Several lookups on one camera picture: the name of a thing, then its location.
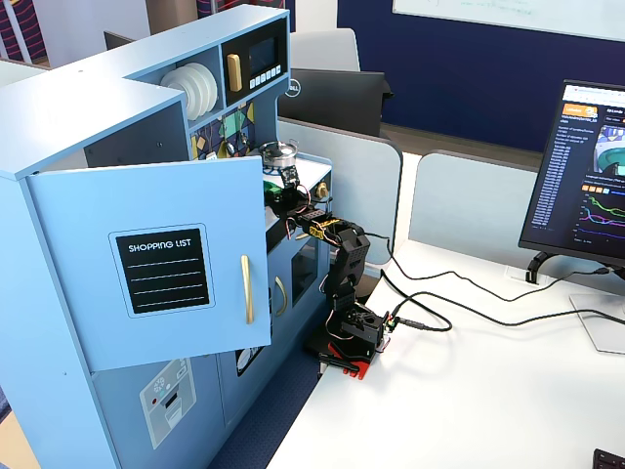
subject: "dark blue wall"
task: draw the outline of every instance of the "dark blue wall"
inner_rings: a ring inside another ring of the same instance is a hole
[[[625,84],[625,44],[396,15],[393,0],[339,0],[360,66],[396,93],[384,121],[542,151],[563,80]]]

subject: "oven window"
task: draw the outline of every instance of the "oven window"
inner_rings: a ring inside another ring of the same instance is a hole
[[[291,260],[293,306],[317,278],[318,240],[311,237]]]
[[[250,76],[256,76],[277,63],[275,38],[271,37],[250,47]]]

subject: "desk surface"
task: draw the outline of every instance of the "desk surface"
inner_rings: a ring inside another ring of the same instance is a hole
[[[410,275],[454,269],[509,297],[532,288],[506,268],[407,241]],[[505,304],[455,277],[409,281],[502,320],[571,309],[561,282]],[[625,455],[625,357],[600,354],[577,315],[503,328],[423,298],[454,324],[441,334],[400,325],[363,381],[329,368],[273,457],[281,468],[590,469],[595,448]],[[383,315],[400,301],[382,280],[367,305]],[[436,325],[407,305],[400,316]]]

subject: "digital display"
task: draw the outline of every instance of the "digital display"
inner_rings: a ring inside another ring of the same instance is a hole
[[[274,37],[250,47],[250,76],[256,76],[267,68],[272,68],[276,63],[277,51]]]
[[[523,227],[524,242],[543,245],[547,252],[554,252],[551,246],[554,253],[625,260],[622,89],[565,86]]]

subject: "chalkboard label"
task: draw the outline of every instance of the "chalkboard label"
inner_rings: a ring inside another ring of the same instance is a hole
[[[134,315],[210,305],[200,228],[118,234],[115,244]]]

